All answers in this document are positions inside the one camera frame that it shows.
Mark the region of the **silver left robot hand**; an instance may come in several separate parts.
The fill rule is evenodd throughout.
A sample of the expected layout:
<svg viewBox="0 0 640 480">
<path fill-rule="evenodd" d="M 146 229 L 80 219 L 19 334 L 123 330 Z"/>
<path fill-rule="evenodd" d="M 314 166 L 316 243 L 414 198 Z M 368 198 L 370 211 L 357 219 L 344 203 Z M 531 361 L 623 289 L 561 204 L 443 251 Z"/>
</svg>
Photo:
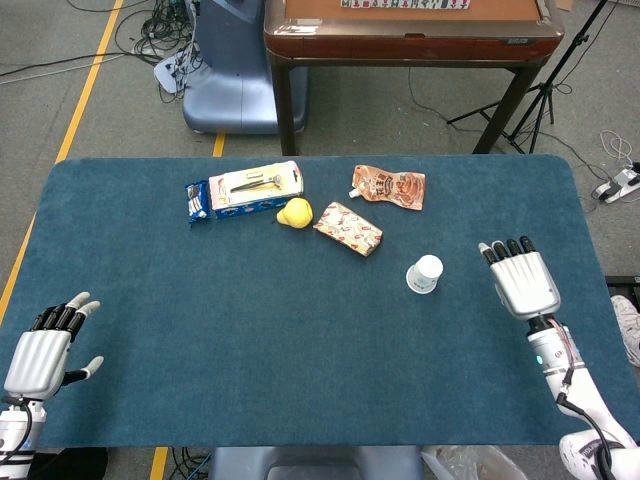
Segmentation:
<svg viewBox="0 0 640 480">
<path fill-rule="evenodd" d="M 91 378 L 104 357 L 94 357 L 86 366 L 67 368 L 70 348 L 85 320 L 100 307 L 86 291 L 66 303 L 51 306 L 36 316 L 31 328 L 17 343 L 4 382 L 13 398 L 45 401 L 63 386 Z"/>
</svg>

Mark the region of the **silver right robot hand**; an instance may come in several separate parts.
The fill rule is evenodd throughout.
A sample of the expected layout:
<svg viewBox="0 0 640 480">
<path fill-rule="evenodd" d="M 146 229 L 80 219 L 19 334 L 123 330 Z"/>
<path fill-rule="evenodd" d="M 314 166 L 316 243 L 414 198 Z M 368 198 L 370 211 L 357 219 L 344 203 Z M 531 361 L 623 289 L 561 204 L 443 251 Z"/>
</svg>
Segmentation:
<svg viewBox="0 0 640 480">
<path fill-rule="evenodd" d="M 557 286 L 528 236 L 478 244 L 503 306 L 516 319 L 553 316 L 561 306 Z"/>
</svg>

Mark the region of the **white paper cup green flower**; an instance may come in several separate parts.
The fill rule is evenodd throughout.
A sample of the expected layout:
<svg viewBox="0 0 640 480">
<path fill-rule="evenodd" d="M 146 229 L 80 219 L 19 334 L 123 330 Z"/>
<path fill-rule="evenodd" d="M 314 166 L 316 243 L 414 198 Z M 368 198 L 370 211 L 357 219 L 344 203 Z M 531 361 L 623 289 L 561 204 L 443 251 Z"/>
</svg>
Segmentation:
<svg viewBox="0 0 640 480">
<path fill-rule="evenodd" d="M 437 287 L 443 270 L 443 263 L 437 256 L 424 255 L 407 270 L 407 286 L 416 294 L 429 294 Z"/>
</svg>

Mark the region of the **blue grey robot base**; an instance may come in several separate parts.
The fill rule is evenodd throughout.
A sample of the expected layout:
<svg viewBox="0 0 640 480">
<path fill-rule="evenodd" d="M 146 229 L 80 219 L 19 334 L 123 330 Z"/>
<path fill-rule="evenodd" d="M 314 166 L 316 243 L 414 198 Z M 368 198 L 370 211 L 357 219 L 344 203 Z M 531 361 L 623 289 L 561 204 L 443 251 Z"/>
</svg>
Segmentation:
<svg viewBox="0 0 640 480">
<path fill-rule="evenodd" d="M 185 0 L 201 65 L 188 75 L 186 124 L 199 133 L 279 132 L 264 45 L 265 0 Z"/>
</svg>

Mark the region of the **white sneaker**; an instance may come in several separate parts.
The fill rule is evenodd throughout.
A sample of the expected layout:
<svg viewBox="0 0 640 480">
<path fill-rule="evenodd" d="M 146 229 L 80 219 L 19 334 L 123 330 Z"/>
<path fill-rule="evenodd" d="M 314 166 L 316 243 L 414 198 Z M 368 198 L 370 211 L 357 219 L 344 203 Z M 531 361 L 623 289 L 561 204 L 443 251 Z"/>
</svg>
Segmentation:
<svg viewBox="0 0 640 480">
<path fill-rule="evenodd" d="M 640 369 L 640 312 L 622 295 L 611 297 L 629 362 Z"/>
</svg>

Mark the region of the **white power strip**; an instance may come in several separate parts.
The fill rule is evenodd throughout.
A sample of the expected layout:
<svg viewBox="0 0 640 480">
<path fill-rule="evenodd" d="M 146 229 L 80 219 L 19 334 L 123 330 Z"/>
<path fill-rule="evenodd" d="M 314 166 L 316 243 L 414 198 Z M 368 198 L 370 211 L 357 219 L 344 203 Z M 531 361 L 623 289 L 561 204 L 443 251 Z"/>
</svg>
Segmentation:
<svg viewBox="0 0 640 480">
<path fill-rule="evenodd" d="M 597 187 L 594 198 L 604 203 L 613 203 L 640 189 L 640 162 L 622 169 L 615 177 Z"/>
</svg>

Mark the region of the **orange spout pouch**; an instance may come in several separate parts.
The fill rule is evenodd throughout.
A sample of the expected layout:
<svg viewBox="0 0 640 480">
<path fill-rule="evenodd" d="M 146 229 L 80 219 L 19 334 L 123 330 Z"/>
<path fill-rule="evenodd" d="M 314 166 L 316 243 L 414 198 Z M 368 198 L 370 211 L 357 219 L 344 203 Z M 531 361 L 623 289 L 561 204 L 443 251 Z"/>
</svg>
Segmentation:
<svg viewBox="0 0 640 480">
<path fill-rule="evenodd" d="M 388 172 L 370 165 L 356 165 L 350 198 L 369 202 L 390 202 L 401 208 L 421 211 L 426 193 L 426 175 L 417 172 Z"/>
</svg>

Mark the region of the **red white snack packet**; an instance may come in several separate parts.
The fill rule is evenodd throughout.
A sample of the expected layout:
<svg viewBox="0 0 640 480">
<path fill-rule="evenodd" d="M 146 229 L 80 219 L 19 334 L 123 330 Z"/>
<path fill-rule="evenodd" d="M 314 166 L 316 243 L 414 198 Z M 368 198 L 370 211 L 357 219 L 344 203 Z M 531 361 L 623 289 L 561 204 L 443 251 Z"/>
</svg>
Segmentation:
<svg viewBox="0 0 640 480">
<path fill-rule="evenodd" d="M 313 228 L 364 257 L 369 256 L 383 238 L 380 228 L 339 202 L 331 202 Z"/>
</svg>

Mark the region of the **black tripod stand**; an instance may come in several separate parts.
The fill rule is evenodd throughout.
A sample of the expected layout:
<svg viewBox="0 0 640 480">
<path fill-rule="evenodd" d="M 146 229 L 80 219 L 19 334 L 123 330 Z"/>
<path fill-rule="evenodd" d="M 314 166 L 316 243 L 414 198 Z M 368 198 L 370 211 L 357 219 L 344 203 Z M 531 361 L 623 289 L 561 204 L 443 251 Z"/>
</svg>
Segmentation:
<svg viewBox="0 0 640 480">
<path fill-rule="evenodd" d="M 526 108 L 522 117 L 511 132 L 506 131 L 505 128 L 502 128 L 499 132 L 500 136 L 504 138 L 506 142 L 511 147 L 513 147 L 517 153 L 532 154 L 534 152 L 545 113 L 549 114 L 549 120 L 551 124 L 554 124 L 555 117 L 553 106 L 553 92 L 557 90 L 558 86 L 565 83 L 565 81 L 581 63 L 588 50 L 596 42 L 610 16 L 618 7 L 619 2 L 620 0 L 613 1 L 613 6 L 605 16 L 599 29 L 594 35 L 591 35 L 591 27 L 595 23 L 596 19 L 600 16 L 605 6 L 609 3 L 609 0 L 598 0 L 596 7 L 591 12 L 580 30 L 572 38 L 566 51 L 554 66 L 547 79 L 543 82 L 531 86 L 526 91 L 527 94 L 535 92 L 536 96 L 533 98 L 530 105 Z M 562 77 L 561 80 L 557 80 L 557 77 L 561 74 L 570 58 L 582 45 L 586 45 L 586 47 L 574 66 L 567 71 L 567 73 Z"/>
</svg>

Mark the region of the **clear plastic bag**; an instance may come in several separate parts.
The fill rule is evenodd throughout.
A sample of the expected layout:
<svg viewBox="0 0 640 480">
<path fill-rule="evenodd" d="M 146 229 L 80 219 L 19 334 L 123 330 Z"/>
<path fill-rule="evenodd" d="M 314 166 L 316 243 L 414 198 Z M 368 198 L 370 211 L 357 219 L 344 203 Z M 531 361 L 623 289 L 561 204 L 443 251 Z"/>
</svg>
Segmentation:
<svg viewBox="0 0 640 480">
<path fill-rule="evenodd" d="M 528 480 L 499 448 L 491 445 L 432 445 L 421 457 L 438 480 Z"/>
</svg>

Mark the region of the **blue felt table cover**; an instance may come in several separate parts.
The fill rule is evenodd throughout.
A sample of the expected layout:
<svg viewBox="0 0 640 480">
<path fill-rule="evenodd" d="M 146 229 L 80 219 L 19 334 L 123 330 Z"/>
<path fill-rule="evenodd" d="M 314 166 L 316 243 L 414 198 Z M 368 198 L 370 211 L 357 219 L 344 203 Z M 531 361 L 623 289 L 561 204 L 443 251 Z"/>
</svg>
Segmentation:
<svg viewBox="0 0 640 480">
<path fill-rule="evenodd" d="M 301 157 L 315 213 L 383 231 L 364 257 L 271 211 L 190 224 L 185 186 L 255 158 L 84 158 L 50 172 L 0 325 L 0 392 L 45 308 L 89 292 L 73 343 L 88 380 L 46 404 L 42 447 L 554 444 L 562 415 L 478 244 L 528 236 L 616 419 L 640 440 L 640 390 L 568 163 L 556 156 L 378 156 L 422 172 L 421 211 L 352 199 L 361 158 Z M 444 270 L 429 294 L 407 270 Z"/>
</svg>

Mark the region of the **yellow pear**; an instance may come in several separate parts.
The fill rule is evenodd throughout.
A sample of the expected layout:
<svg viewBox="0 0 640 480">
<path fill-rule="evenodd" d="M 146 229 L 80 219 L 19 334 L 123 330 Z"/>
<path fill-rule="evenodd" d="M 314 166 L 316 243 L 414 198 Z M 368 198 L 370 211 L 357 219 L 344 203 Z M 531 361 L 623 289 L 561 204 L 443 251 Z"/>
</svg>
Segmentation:
<svg viewBox="0 0 640 480">
<path fill-rule="evenodd" d="M 281 225 L 294 229 L 304 229 L 313 220 L 311 204 L 304 198 L 292 198 L 277 213 L 276 220 Z"/>
</svg>

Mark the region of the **brown mahjong table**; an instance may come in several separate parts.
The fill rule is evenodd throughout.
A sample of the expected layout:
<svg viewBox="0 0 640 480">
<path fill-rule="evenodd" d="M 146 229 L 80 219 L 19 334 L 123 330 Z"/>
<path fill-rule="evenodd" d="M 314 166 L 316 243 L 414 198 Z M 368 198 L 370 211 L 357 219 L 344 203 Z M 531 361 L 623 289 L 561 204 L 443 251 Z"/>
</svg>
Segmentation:
<svg viewBox="0 0 640 480">
<path fill-rule="evenodd" d="M 466 10 L 351 9 L 265 0 L 281 152 L 297 153 L 290 71 L 311 66 L 500 68 L 514 77 L 474 151 L 487 154 L 564 37 L 555 0 L 471 0 Z"/>
</svg>

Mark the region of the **blue and yellow cardboard box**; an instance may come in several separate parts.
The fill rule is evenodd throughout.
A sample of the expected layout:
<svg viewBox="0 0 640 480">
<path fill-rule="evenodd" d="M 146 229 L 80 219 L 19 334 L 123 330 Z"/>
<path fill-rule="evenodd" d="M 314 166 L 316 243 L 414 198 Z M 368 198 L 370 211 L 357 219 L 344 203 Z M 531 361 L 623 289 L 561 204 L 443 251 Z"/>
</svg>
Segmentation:
<svg viewBox="0 0 640 480">
<path fill-rule="evenodd" d="M 208 186 L 217 219 L 282 208 L 304 193 L 303 175 L 295 161 L 211 176 Z"/>
</svg>

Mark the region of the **grey robot body base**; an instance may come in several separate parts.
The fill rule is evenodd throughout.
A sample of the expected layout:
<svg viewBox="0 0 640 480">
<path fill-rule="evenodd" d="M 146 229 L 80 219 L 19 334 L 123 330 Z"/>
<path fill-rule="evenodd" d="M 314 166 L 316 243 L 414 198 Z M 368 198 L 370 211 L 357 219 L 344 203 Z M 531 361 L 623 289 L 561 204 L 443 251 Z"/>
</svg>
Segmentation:
<svg viewBox="0 0 640 480">
<path fill-rule="evenodd" d="M 416 446 L 222 447 L 208 480 L 425 480 Z"/>
</svg>

